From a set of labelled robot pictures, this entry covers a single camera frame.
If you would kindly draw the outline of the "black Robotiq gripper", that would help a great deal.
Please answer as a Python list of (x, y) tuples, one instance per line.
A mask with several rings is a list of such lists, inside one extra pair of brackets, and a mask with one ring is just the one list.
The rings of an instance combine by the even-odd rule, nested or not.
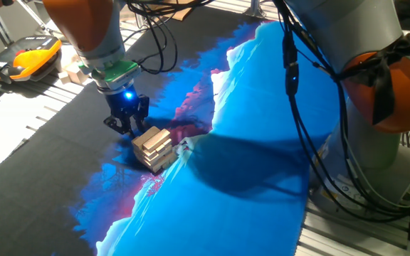
[(143, 125), (144, 119), (149, 114), (149, 97), (146, 95), (138, 95), (134, 87), (126, 87), (125, 89), (105, 94), (105, 99), (110, 107), (110, 116), (103, 120), (103, 123), (118, 132), (119, 134), (127, 134), (134, 138), (134, 132), (130, 123), (130, 118), (135, 116), (135, 123), (140, 132), (144, 132), (146, 128)]

